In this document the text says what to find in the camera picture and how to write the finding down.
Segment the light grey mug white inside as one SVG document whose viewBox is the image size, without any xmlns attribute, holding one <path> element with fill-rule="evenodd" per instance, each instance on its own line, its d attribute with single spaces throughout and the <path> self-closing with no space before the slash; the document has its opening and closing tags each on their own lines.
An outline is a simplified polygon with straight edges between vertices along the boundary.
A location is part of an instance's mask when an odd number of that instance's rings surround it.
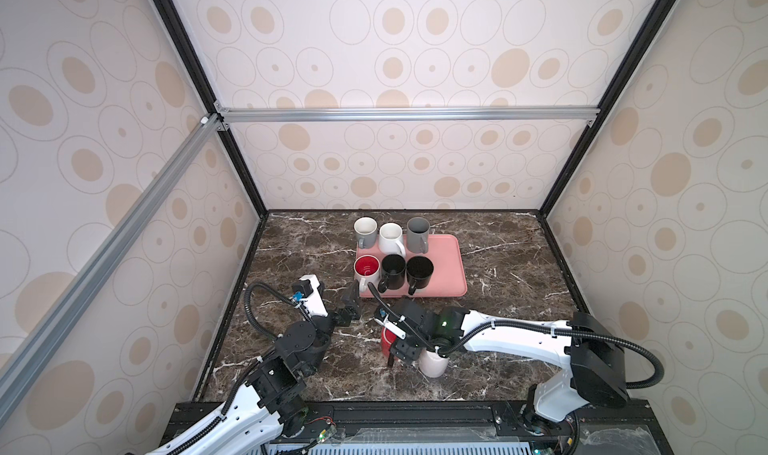
<svg viewBox="0 0 768 455">
<path fill-rule="evenodd" d="M 378 238 L 378 224 L 373 218 L 361 217 L 357 219 L 353 229 L 358 249 L 371 249 L 375 246 Z"/>
</svg>

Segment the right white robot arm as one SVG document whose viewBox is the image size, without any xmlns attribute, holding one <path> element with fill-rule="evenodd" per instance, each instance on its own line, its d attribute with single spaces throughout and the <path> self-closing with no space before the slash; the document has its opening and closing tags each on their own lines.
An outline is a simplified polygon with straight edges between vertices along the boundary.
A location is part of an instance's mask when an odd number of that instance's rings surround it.
<svg viewBox="0 0 768 455">
<path fill-rule="evenodd" d="M 430 312 L 414 299 L 379 303 L 375 320 L 394 334 L 392 356 L 414 361 L 430 353 L 440 359 L 458 352 L 495 352 L 558 367 L 533 386 L 522 411 L 529 425 L 561 422 L 586 405 L 620 409 L 632 390 L 662 381 L 665 368 L 650 350 L 613 336 L 593 316 L 569 320 L 498 318 L 461 307 Z"/>
</svg>

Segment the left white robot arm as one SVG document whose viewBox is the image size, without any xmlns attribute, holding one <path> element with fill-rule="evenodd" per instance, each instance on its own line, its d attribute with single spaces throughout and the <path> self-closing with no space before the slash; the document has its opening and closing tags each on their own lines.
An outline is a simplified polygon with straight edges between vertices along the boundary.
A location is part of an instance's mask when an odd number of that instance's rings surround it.
<svg viewBox="0 0 768 455">
<path fill-rule="evenodd" d="M 253 311 L 252 295 L 258 289 L 297 309 L 301 319 L 280 335 L 271 333 Z M 334 330 L 348 327 L 362 314 L 358 282 L 347 286 L 343 306 L 337 309 L 325 306 L 324 291 L 325 285 L 314 275 L 294 282 L 289 295 L 261 281 L 251 283 L 242 296 L 246 318 L 273 342 L 272 348 L 241 373 L 221 405 L 154 452 L 246 454 L 301 432 L 309 413 L 301 398 L 306 379 L 318 372 Z"/>
</svg>

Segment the white teapot-like mug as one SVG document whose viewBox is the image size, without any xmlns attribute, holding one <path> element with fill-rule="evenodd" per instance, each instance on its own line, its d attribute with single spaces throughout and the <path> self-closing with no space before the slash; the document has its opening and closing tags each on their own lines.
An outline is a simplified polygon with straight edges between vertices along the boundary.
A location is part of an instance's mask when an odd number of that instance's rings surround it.
<svg viewBox="0 0 768 455">
<path fill-rule="evenodd" d="M 379 228 L 378 249 L 385 255 L 406 256 L 402 227 L 396 223 L 385 223 Z"/>
</svg>

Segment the black upside-down mug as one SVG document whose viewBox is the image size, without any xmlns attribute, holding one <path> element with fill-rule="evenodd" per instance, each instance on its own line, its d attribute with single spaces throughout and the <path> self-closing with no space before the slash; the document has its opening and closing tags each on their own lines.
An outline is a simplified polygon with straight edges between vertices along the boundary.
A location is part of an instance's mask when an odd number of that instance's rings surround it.
<svg viewBox="0 0 768 455">
<path fill-rule="evenodd" d="M 378 291 L 396 291 L 402 288 L 406 281 L 406 259 L 398 254 L 386 255 L 381 260 L 381 275 Z"/>
</svg>

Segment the dark grey upside-down mug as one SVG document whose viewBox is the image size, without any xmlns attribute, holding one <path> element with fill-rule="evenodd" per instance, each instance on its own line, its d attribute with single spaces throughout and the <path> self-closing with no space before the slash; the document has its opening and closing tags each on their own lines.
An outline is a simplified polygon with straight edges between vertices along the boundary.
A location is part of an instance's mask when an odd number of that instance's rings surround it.
<svg viewBox="0 0 768 455">
<path fill-rule="evenodd" d="M 429 251 L 430 223 L 423 217 L 413 217 L 406 227 L 407 249 L 414 254 L 426 254 Z"/>
</svg>

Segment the pink rectangular tray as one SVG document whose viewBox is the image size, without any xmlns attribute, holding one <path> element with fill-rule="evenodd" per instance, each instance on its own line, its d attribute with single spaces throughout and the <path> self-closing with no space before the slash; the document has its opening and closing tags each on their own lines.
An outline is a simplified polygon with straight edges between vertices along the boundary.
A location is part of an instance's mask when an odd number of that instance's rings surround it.
<svg viewBox="0 0 768 455">
<path fill-rule="evenodd" d="M 434 265 L 434 272 L 426 288 L 417 289 L 414 298 L 455 298 L 462 297 L 467 292 L 467 282 L 464 265 L 457 238 L 449 234 L 431 234 L 428 237 L 429 251 L 426 254 L 412 253 L 406 248 L 406 260 L 414 256 L 425 256 Z M 358 273 L 358 268 L 378 268 L 381 260 L 386 256 L 378 248 L 377 244 L 371 249 L 357 249 L 353 272 Z M 361 257 L 376 258 L 377 262 L 363 260 Z M 408 283 L 400 289 L 387 289 L 382 293 L 383 298 L 398 298 L 408 294 Z"/>
</svg>

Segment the white mug red inside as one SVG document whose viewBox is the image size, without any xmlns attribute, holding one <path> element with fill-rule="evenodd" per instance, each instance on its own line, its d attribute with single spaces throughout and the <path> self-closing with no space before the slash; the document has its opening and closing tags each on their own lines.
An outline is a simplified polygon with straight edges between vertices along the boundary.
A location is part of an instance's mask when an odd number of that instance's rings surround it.
<svg viewBox="0 0 768 455">
<path fill-rule="evenodd" d="M 381 277 L 380 261 L 373 255 L 358 257 L 354 262 L 354 277 L 360 294 L 367 292 L 370 284 L 377 287 Z"/>
</svg>

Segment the black mug white base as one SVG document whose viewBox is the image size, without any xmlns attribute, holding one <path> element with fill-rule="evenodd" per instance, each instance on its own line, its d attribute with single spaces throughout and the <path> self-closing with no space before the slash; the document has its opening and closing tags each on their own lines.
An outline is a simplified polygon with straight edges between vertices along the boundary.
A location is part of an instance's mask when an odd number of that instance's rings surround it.
<svg viewBox="0 0 768 455">
<path fill-rule="evenodd" d="M 414 296 L 419 290 L 425 289 L 434 273 L 432 261 L 425 256 L 411 257 L 406 263 L 407 294 Z"/>
</svg>

